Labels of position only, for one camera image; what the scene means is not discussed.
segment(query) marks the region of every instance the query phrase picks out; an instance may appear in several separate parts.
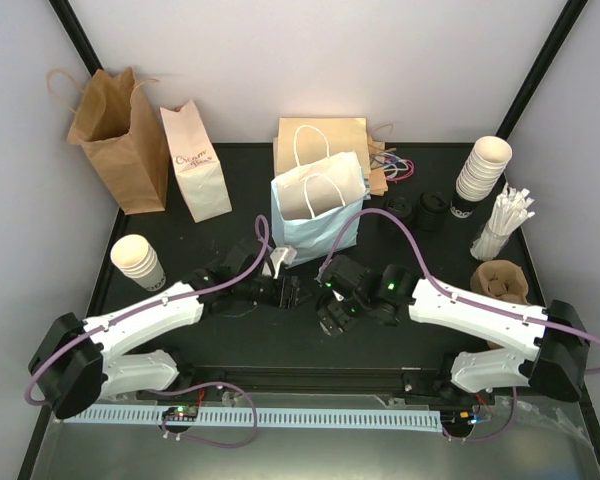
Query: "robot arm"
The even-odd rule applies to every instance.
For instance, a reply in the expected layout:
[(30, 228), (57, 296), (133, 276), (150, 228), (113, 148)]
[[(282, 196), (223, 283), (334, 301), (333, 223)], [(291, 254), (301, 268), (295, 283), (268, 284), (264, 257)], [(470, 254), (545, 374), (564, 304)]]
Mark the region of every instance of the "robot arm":
[[(262, 268), (231, 288), (202, 296), (202, 291), (234, 278), (253, 264), (260, 242), (239, 242), (224, 261), (215, 261), (194, 271), (183, 282), (142, 302), (117, 312), (78, 321), (73, 314), (58, 318), (42, 341), (29, 364), (33, 374), (38, 367), (77, 336), (103, 327), (63, 355), (38, 380), (45, 399), (56, 416), (69, 418), (88, 408), (100, 398), (137, 390), (164, 390), (178, 377), (178, 367), (162, 350), (149, 354), (125, 355), (134, 348), (176, 328), (193, 325), (203, 314), (232, 298), (258, 301), (278, 308), (292, 308), (305, 295), (297, 277), (280, 275), (283, 264), (295, 256), (289, 247), (278, 248)], [(169, 298), (180, 296), (177, 301)], [(114, 320), (130, 311), (132, 317), (119, 323)]]
[[(480, 353), (462, 352), (455, 358), (447, 373), (451, 383), (461, 390), (475, 393), (489, 388), (530, 386), (538, 393), (570, 402), (578, 401), (582, 395), (589, 343), (578, 337), (457, 302), (454, 295), (442, 295), (428, 280), (397, 265), (389, 265), (379, 275), (339, 255), (324, 269), (319, 281), (333, 293), (319, 302), (318, 308), (323, 330), (331, 336), (352, 328), (362, 315), (377, 318), (385, 325), (410, 319), (453, 328), (503, 347)], [(482, 305), (584, 331), (575, 309), (564, 302), (554, 301), (545, 310), (438, 283), (451, 294)]]

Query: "stack of paper cups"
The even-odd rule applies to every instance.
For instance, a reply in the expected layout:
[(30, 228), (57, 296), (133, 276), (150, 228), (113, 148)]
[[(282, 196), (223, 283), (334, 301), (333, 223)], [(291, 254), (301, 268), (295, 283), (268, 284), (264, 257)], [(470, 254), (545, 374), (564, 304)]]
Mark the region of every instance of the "stack of paper cups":
[(141, 235), (127, 235), (111, 249), (111, 261), (142, 288), (155, 292), (167, 281), (156, 251)]
[(451, 213), (458, 218), (471, 215), (478, 203), (491, 193), (512, 155), (511, 146), (501, 138), (480, 138), (456, 180)]

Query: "white wall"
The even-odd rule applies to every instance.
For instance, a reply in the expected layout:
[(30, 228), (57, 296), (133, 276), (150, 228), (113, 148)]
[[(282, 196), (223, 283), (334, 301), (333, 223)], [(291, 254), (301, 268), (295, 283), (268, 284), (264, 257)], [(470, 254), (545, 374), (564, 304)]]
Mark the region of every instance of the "white wall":
[[(510, 179), (537, 198), (525, 234), (545, 293), (600, 336), (600, 0), (585, 7), (511, 143)], [(600, 350), (590, 358), (600, 365)], [(587, 385), (600, 420), (600, 375)]]
[(29, 359), (57, 316), (84, 315), (117, 210), (65, 141), (71, 113), (45, 87), (53, 67), (88, 78), (48, 2), (1, 1), (0, 479), (16, 477), (38, 416), (22, 397)]
[(565, 0), (72, 0), (105, 68), (193, 97), (215, 142), (281, 116), (366, 116), (392, 140), (495, 132)]

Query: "brown paper bag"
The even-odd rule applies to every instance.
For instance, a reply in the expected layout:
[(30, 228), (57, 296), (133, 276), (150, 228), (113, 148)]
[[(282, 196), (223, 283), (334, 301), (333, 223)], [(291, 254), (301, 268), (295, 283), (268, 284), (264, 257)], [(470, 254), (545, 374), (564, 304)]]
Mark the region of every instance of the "brown paper bag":
[[(293, 140), (296, 130), (309, 125), (324, 133), (328, 139), (330, 152), (355, 152), (362, 167), (365, 179), (371, 173), (369, 167), (369, 148), (367, 147), (366, 118), (281, 118), (278, 125), (278, 152), (275, 161), (276, 176), (288, 172), (297, 166), (293, 152)], [(298, 156), (303, 165), (317, 162), (328, 157), (323, 138), (311, 128), (303, 128), (297, 136)]]
[(116, 77), (98, 70), (83, 90), (68, 72), (47, 74), (47, 87), (62, 73), (84, 92), (67, 141), (80, 145), (125, 214), (165, 209), (169, 150), (156, 114), (131, 68)]

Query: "white paper straw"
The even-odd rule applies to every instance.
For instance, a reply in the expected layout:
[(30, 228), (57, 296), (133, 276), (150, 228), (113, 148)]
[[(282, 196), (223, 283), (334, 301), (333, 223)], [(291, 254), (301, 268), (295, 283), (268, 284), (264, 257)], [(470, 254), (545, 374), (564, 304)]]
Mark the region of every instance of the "white paper straw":
[(518, 192), (505, 183), (502, 193), (493, 204), (489, 221), (471, 247), (471, 255), (478, 260), (487, 261), (493, 260), (500, 253), (509, 236), (535, 215), (535, 212), (527, 211), (534, 201), (533, 198), (527, 198), (529, 193), (526, 188)]

